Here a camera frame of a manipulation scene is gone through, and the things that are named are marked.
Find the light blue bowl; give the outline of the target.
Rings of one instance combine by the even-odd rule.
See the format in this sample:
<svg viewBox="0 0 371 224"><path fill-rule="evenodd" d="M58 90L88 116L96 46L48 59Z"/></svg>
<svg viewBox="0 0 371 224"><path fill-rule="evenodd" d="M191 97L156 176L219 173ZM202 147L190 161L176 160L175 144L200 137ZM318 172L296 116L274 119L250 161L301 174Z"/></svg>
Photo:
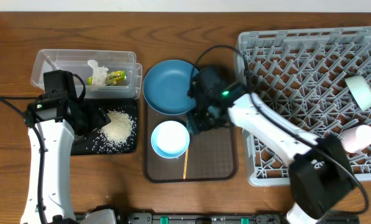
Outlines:
<svg viewBox="0 0 371 224"><path fill-rule="evenodd" d="M182 123L178 121L164 121L152 131L150 141L152 149L160 157L175 159L188 149L190 134Z"/></svg>

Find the wooden chopstick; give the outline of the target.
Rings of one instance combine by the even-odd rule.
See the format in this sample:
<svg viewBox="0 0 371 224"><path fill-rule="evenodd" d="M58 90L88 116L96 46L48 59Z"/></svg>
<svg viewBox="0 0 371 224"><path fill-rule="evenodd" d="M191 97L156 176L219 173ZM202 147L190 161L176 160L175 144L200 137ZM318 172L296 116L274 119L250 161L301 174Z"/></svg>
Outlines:
<svg viewBox="0 0 371 224"><path fill-rule="evenodd" d="M189 154L189 148L187 148L185 151L185 160L184 160L184 166L183 166L183 179L186 179L186 175L187 175L188 154Z"/></svg>

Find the white rice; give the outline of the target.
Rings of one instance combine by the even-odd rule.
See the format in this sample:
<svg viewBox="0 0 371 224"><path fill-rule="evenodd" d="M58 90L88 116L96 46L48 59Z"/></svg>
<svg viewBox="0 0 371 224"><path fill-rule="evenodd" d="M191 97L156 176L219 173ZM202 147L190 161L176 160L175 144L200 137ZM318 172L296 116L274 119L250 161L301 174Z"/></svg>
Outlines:
<svg viewBox="0 0 371 224"><path fill-rule="evenodd" d="M97 154L125 154L134 150L137 119L129 113L110 110L111 122L97 131L91 150Z"/></svg>

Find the dark blue plate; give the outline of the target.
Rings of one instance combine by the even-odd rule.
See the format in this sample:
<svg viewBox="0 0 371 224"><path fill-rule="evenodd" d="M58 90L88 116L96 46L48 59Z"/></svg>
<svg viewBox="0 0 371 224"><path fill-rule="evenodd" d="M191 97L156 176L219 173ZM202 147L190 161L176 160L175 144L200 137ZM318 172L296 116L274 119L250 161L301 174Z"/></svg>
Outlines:
<svg viewBox="0 0 371 224"><path fill-rule="evenodd" d="M188 91L190 76L197 73L198 69L183 60L165 60L154 65L144 78L146 102L162 114L185 114L196 105Z"/></svg>

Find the white tissue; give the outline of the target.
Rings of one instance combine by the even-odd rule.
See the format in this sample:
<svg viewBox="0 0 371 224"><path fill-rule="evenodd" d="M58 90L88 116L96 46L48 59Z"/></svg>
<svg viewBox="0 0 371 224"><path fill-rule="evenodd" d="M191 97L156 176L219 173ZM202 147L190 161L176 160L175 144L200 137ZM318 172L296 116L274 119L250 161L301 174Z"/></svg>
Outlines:
<svg viewBox="0 0 371 224"><path fill-rule="evenodd" d="M95 60L88 60L88 65L92 69L92 76L87 79L88 85L105 86L109 69L105 66L99 67Z"/></svg>

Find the yellow green snack wrapper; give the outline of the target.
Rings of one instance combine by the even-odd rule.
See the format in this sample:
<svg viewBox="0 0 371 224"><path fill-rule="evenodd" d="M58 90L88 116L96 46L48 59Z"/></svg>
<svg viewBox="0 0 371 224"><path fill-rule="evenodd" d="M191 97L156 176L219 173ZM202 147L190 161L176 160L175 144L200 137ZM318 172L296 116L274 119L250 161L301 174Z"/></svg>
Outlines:
<svg viewBox="0 0 371 224"><path fill-rule="evenodd" d="M126 79L126 72L120 70L107 73L105 81L98 81L97 83L93 83L93 78L89 77L87 78L87 84L96 86L116 86Z"/></svg>

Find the pink cup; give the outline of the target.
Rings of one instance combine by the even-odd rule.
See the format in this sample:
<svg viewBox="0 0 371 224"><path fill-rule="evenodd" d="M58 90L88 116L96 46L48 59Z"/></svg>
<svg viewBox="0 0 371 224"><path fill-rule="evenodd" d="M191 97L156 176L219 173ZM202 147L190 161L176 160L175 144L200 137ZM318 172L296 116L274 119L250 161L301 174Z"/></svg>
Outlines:
<svg viewBox="0 0 371 224"><path fill-rule="evenodd" d="M340 138L345 151L357 153L371 145L371 127L363 124L347 129L340 134Z"/></svg>

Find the mint green bowl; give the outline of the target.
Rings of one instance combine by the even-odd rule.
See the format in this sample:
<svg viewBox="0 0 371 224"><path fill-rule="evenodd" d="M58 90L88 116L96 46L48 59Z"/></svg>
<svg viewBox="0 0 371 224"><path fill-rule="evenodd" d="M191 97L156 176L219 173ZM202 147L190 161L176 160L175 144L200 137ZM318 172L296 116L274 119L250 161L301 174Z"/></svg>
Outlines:
<svg viewBox="0 0 371 224"><path fill-rule="evenodd" d="M371 88L362 75L356 75L345 79L355 102L362 111L371 107Z"/></svg>

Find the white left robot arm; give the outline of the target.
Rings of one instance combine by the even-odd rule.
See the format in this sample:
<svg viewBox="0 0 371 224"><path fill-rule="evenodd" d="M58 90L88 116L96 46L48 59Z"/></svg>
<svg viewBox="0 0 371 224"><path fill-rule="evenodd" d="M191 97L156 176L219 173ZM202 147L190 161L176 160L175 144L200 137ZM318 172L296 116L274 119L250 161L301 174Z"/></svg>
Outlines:
<svg viewBox="0 0 371 224"><path fill-rule="evenodd" d="M44 99L28 105L31 162L21 223L75 223L70 198L70 156L76 136L110 123L89 101Z"/></svg>

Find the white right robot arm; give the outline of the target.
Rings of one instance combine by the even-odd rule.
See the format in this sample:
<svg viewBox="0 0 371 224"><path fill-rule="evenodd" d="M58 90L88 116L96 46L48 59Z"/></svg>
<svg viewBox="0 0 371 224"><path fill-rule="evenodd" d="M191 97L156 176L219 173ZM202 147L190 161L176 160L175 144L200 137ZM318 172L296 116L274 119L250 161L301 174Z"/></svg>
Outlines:
<svg viewBox="0 0 371 224"><path fill-rule="evenodd" d="M320 138L296 127L245 85L193 81L188 94L196 101L189 118L192 132L231 123L253 134L288 167L295 200L288 223L322 223L360 185L336 136Z"/></svg>

